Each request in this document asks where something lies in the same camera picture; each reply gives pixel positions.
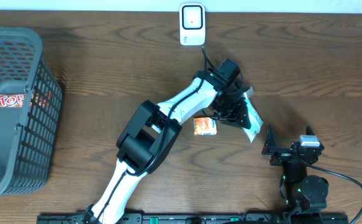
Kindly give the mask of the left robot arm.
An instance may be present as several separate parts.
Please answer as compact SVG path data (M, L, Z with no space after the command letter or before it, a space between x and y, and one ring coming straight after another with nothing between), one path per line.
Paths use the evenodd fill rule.
M238 82L239 75L241 70L232 60L218 67L206 60L190 86L171 99L142 102L117 139L115 171L100 200L86 209L84 223L117 223L140 180L161 165L183 123L198 111L212 108L216 120L249 129L247 88Z

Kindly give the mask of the red Top chocolate bar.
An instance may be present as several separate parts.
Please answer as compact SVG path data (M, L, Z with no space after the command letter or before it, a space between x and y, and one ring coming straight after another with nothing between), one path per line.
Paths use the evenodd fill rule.
M10 94L0 95L0 108L22 108L26 95Z

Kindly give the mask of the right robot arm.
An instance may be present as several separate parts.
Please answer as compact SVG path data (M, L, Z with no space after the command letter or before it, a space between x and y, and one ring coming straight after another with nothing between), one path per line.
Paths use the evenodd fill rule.
M281 214L284 223L307 223L310 217L320 221L329 183L317 175L308 175L307 167L318 161L323 150L323 144L309 126L290 147L278 147L274 130L268 129L262 154L270 156L270 165L282 167L280 191L287 201L287 210Z

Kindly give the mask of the orange snack packet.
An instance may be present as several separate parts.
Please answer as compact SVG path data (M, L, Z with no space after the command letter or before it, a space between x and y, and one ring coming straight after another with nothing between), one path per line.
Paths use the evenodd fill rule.
M217 124L214 119L208 117L202 117L202 118L194 118L193 121L194 121L195 136L217 134Z

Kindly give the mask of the light blue wipes pack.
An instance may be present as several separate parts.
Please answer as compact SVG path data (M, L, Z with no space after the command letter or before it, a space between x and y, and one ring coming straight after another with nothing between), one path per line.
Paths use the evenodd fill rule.
M251 100L245 99L245 98L244 98L244 100L247 103L251 128L250 129L243 128L243 130L246 133L247 137L249 138L250 143L252 143L253 140L255 139L256 135L258 135L260 133L261 127L264 122L262 121L258 112L256 111L253 104L251 103Z

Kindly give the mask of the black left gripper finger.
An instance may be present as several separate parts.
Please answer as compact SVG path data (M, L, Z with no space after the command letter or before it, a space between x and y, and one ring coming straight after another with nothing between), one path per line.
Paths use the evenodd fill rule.
M222 124L233 126L235 128L245 128L243 120L219 119L218 121Z
M251 128L247 103L243 99L240 99L236 104L235 122L236 126L239 128L245 128L245 129Z

